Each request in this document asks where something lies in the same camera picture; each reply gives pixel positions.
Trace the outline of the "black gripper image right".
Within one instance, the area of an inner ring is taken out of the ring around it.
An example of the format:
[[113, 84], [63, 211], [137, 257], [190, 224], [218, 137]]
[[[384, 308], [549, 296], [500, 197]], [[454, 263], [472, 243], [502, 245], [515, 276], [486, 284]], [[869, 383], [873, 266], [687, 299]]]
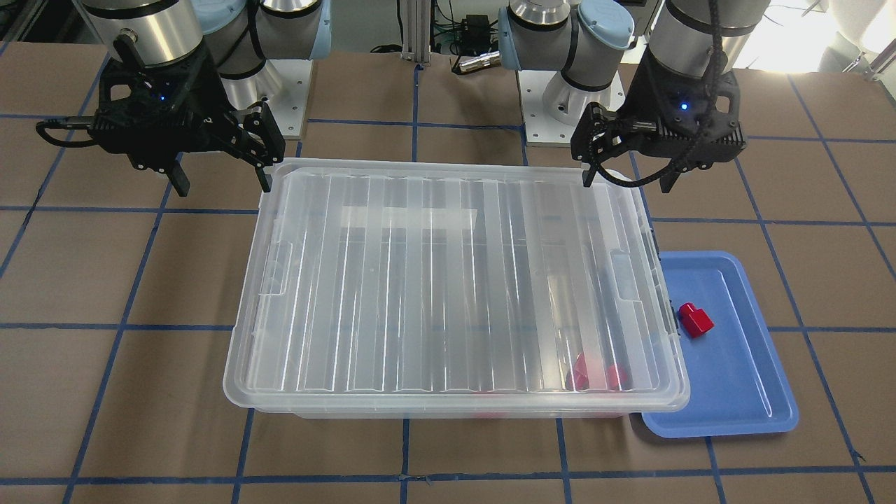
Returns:
[[701, 76], [664, 66], [652, 51], [641, 58], [623, 105], [615, 112], [589, 102], [570, 138], [570, 156], [585, 165], [582, 185], [607, 176], [604, 162], [629, 152], [662, 158], [655, 172], [663, 194], [681, 173], [730, 162], [746, 149], [739, 120], [740, 90], [725, 55], [711, 55]]

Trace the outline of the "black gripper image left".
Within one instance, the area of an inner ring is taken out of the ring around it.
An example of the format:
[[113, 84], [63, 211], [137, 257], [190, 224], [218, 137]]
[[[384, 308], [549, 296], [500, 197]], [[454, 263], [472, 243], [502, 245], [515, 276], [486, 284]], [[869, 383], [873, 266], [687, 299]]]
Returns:
[[114, 48], [120, 58], [100, 74], [98, 108], [90, 123], [97, 146], [129, 156], [134, 168], [167, 166], [179, 197], [191, 188], [179, 153], [228, 153], [253, 167], [263, 193], [272, 191], [267, 169], [284, 158], [281, 128], [266, 101], [236, 111], [205, 43], [159, 66], [148, 64], [134, 43]]

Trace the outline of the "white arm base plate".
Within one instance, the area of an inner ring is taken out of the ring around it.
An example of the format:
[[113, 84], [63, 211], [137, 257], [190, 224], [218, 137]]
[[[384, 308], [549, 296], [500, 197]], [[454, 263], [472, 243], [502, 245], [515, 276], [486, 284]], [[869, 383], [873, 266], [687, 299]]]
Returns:
[[314, 62], [303, 59], [268, 60], [252, 76], [223, 78], [228, 99], [237, 109], [265, 102], [271, 109], [282, 137], [301, 140], [307, 117]]
[[564, 80], [560, 71], [518, 71], [519, 103], [530, 146], [569, 147], [585, 106], [596, 102], [616, 111], [624, 102], [617, 72], [607, 88], [585, 92]]

